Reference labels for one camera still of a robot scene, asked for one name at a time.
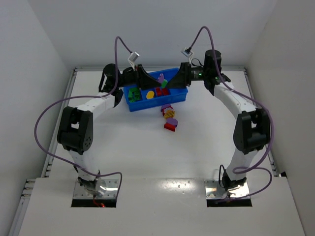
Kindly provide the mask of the green rectangular lego brick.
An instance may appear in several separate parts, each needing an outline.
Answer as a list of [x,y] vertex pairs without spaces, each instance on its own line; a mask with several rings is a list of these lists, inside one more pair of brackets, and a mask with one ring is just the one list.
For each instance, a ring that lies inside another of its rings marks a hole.
[[130,88],[128,90],[128,98],[133,98],[133,97],[136,97],[136,96],[139,96],[140,97],[141,93],[140,93],[140,90],[138,88]]

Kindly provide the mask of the yellow rounded lego block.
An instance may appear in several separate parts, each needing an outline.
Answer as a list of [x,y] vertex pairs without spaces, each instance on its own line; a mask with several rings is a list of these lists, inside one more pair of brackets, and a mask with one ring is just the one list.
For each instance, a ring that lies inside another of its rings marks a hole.
[[150,100],[150,99],[153,99],[153,98],[155,98],[155,92],[152,91],[152,90],[148,91],[148,92],[146,93],[146,99],[147,99],[147,100]]

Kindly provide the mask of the green half-round lego block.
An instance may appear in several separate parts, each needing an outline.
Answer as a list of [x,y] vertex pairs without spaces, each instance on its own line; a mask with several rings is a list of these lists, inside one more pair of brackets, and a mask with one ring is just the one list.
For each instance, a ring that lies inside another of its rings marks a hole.
[[141,97],[136,96],[136,97],[130,98],[130,99],[129,99],[129,102],[130,102],[130,103],[134,103],[134,102],[139,102],[139,101],[141,101],[141,100],[142,100]]

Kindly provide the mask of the green lego plate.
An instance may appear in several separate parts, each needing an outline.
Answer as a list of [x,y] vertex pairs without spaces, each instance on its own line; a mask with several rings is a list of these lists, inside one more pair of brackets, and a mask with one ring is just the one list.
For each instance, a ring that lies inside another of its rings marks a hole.
[[166,79],[164,79],[164,80],[162,81],[162,83],[161,83],[161,88],[162,88],[162,89],[163,89],[163,88],[166,88],[167,84],[168,84],[168,81],[167,81]]

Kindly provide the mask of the red rectangular lego brick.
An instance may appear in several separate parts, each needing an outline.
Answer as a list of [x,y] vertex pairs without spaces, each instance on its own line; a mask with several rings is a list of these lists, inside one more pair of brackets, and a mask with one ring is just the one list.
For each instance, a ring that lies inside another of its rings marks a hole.
[[171,93],[170,93],[170,91],[169,91],[168,88],[162,88],[162,94],[163,94],[163,96],[168,96],[168,95],[170,95]]

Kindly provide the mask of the purple lego brick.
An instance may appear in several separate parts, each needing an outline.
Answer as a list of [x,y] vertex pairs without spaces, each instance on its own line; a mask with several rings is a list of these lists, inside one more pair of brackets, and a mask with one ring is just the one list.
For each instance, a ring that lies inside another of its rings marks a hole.
[[164,82],[165,78],[164,78],[164,74],[163,73],[160,73],[159,74],[159,77],[157,79],[157,81],[162,84]]

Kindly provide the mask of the red scalloped lego block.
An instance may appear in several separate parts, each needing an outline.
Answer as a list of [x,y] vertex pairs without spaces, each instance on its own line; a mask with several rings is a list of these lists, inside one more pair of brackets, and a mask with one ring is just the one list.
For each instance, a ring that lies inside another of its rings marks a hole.
[[160,88],[155,88],[155,91],[156,91],[157,97],[160,97],[163,95],[162,90]]

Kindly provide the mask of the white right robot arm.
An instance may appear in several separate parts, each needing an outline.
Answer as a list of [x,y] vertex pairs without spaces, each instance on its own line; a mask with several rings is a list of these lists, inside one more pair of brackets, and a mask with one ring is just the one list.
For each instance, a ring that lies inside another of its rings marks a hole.
[[226,106],[236,120],[233,133],[235,151],[219,184],[225,190],[241,186],[246,181],[245,170],[257,152],[270,142],[270,119],[265,110],[236,93],[231,80],[221,72],[221,53],[218,50],[207,50],[201,66],[182,62],[166,86],[184,89],[193,81],[203,81],[205,88]]

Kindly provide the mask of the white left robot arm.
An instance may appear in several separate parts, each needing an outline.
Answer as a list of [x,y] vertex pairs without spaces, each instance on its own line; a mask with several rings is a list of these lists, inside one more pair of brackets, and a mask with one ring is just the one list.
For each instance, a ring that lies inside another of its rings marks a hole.
[[111,63],[104,67],[98,94],[77,107],[63,109],[57,141],[71,155],[78,173],[79,184],[93,196],[100,195],[102,179],[89,149],[93,143],[94,120],[105,111],[116,107],[123,96],[122,88],[136,85],[139,89],[161,86],[141,65],[120,72]]

